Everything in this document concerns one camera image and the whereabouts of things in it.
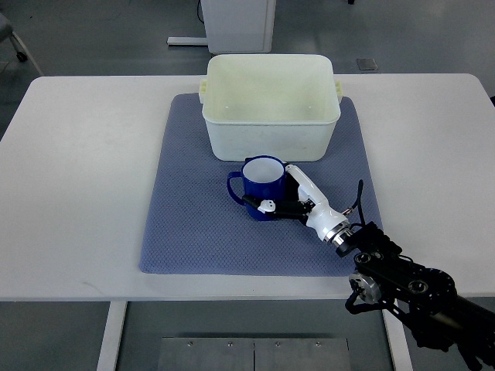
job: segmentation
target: gray mat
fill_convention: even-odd
[[[340,108],[323,158],[297,165],[340,211],[353,204],[363,179],[364,215],[381,227],[357,113],[347,97]],[[307,277],[351,273],[352,254],[339,258],[315,230],[295,220],[258,222],[230,198],[227,174],[239,170],[241,163],[222,162],[213,155],[201,109],[197,94],[179,95],[172,102],[140,269],[155,274]],[[358,220],[357,212],[350,216],[352,223]]]

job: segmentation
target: gray floor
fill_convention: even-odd
[[[96,370],[105,302],[0,302],[0,371]]]
[[[469,298],[469,300],[476,305],[495,312],[495,298]],[[400,303],[399,306],[403,311],[408,311],[408,306],[406,304]],[[456,345],[450,346],[448,352],[429,348],[419,348],[408,328],[405,328],[405,336],[414,371],[444,371],[446,369],[449,371],[468,370]],[[483,370],[493,369],[493,367],[484,364],[482,366]]]
[[[211,57],[204,47],[166,45],[168,36],[205,35],[196,0],[0,0],[0,12],[46,75],[205,74]],[[378,73],[471,73],[492,97],[494,16],[490,1],[279,0],[272,52],[322,54],[335,73],[361,73],[357,58],[374,58]],[[0,44],[0,138],[36,77],[9,42]],[[23,311],[29,318],[39,308]],[[11,322],[19,319],[11,311],[0,319],[16,323],[14,332],[30,326]],[[20,346],[17,352],[25,354]]]
[[[162,337],[347,339],[353,371],[393,370],[381,313],[343,301],[130,303],[118,371],[157,369]]]

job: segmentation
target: blue mug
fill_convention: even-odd
[[[256,220],[273,220],[261,211],[247,205],[232,190],[230,181],[233,178],[242,178],[244,194],[261,199],[284,199],[285,197],[285,165],[278,158],[271,156],[256,156],[248,158],[239,172],[231,172],[227,177],[227,189],[230,197],[236,203],[246,206],[247,212]]]

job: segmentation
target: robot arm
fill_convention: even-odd
[[[402,249],[374,224],[364,224],[360,190],[353,207],[338,213],[300,168],[285,167],[285,200],[243,199],[273,217],[300,220],[313,228],[321,241],[336,247],[340,257],[356,250],[356,270],[349,276],[353,293],[346,302],[352,314],[390,311],[411,329],[418,346],[444,352],[457,344],[471,370],[481,369],[476,359],[495,367],[495,314],[457,295],[454,280],[445,272],[416,264],[401,255]],[[357,232],[346,215],[358,206],[361,224]],[[357,299],[363,303],[356,304]],[[408,304],[402,311],[395,301]]]
[[[495,366],[495,314],[457,295],[445,272],[423,267],[401,255],[402,249],[369,223],[346,240],[356,271],[350,275],[352,295],[346,302],[352,314],[387,309],[411,329],[418,346],[430,349],[457,344],[471,370],[481,359]],[[357,298],[364,303],[356,305]],[[409,306],[405,313],[394,302]]]

